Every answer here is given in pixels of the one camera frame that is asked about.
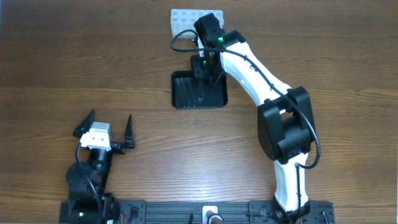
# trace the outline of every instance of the table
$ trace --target table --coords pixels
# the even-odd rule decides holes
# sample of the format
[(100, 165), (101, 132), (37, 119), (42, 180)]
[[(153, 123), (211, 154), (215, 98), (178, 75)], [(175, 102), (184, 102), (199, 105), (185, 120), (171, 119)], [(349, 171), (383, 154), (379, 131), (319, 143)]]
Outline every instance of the table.
[(257, 109), (235, 80), (222, 109), (171, 104), (170, 76), (190, 69), (190, 54), (170, 50), (170, 10), (188, 8), (224, 10), (226, 30), (240, 31), (280, 80), (309, 91), (322, 145), (306, 173), (310, 199), (334, 202), (337, 223), (395, 223), (397, 1), (5, 0), (1, 8), (0, 222), (58, 221), (72, 132), (93, 108), (116, 140), (133, 117), (137, 147), (114, 158), (108, 183), (118, 198), (272, 198)]

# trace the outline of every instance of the cable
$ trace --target cable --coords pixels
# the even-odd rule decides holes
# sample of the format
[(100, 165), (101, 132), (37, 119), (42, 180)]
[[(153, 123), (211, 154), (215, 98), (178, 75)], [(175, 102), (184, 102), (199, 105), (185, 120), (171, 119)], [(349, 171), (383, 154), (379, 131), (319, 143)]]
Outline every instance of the cable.
[(292, 106), (292, 108), (295, 110), (296, 113), (298, 113), (300, 115), (301, 118), (304, 119), (304, 121), (306, 122), (308, 129), (312, 135), (312, 137), (314, 138), (315, 141), (315, 145), (317, 147), (317, 156), (315, 157), (315, 160), (313, 162), (313, 164), (306, 166), (306, 165), (302, 165), (302, 164), (298, 164), (297, 165), (303, 169), (312, 169), (314, 168), (319, 160), (320, 160), (320, 156), (321, 156), (321, 146), (319, 143), (319, 139), (318, 136), (314, 130), (314, 128), (312, 127), (310, 121), (308, 120), (308, 118), (304, 115), (304, 113), (301, 111), (301, 109), (289, 98), (287, 97), (285, 94), (283, 94), (281, 91), (279, 91), (274, 84), (271, 83), (271, 81), (269, 81), (269, 79), (266, 77), (266, 75), (260, 70), (260, 68), (252, 61), (250, 60), (250, 58), (248, 58), (248, 56), (243, 55), (243, 54), (239, 54), (235, 51), (232, 50), (227, 50), (227, 49), (221, 49), (221, 48), (201, 48), (201, 49), (176, 49), (174, 47), (174, 42), (177, 40), (177, 38), (179, 36), (181, 36), (182, 34), (186, 33), (186, 32), (193, 32), (195, 34), (195, 39), (198, 38), (198, 34), (191, 29), (187, 29), (187, 30), (183, 30), (180, 33), (178, 33), (172, 40), (172, 42), (170, 43), (170, 48), (176, 52), (200, 52), (200, 51), (208, 51), (208, 52), (226, 52), (226, 53), (230, 53), (236, 56), (239, 56), (241, 58), (243, 58), (244, 60), (247, 60), (254, 68), (255, 71), (257, 71), (258, 73), (260, 73), (260, 75), (265, 79), (265, 81), (267, 82), (267, 84), (271, 87), (271, 89), (273, 89), (276, 93), (278, 93), (280, 95), (280, 97), (282, 97), (284, 100), (286, 100), (290, 106)]
[(97, 201), (97, 205), (98, 205), (98, 224), (102, 224), (102, 203), (100, 200), (100, 197), (97, 194), (97, 191), (94, 188), (93, 183), (91, 182), (90, 178), (88, 178), (87, 173), (85, 172), (85, 168), (83, 167), (83, 164), (80, 162), (80, 158), (79, 158), (79, 150), (80, 150), (80, 141), (77, 144), (77, 148), (76, 148), (76, 162), (79, 165), (79, 169), (81, 174), (83, 175), (83, 177), (86, 179), (86, 181), (88, 182), (88, 185), (90, 186), (91, 190), (93, 191), (93, 194), (95, 196), (95, 199)]

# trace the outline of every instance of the white connector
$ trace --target white connector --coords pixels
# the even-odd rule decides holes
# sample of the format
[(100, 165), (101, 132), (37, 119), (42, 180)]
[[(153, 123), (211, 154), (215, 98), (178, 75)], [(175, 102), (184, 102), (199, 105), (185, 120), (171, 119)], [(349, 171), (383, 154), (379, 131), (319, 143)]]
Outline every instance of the white connector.
[[(170, 16), (170, 25), (172, 26), (172, 35), (175, 37), (179, 32), (192, 29), (195, 30), (193, 24), (199, 19), (199, 17), (213, 13), (220, 27), (224, 26), (224, 13), (222, 10), (199, 10), (199, 9), (172, 9)], [(187, 32), (182, 34), (179, 38), (195, 38), (195, 35)]]

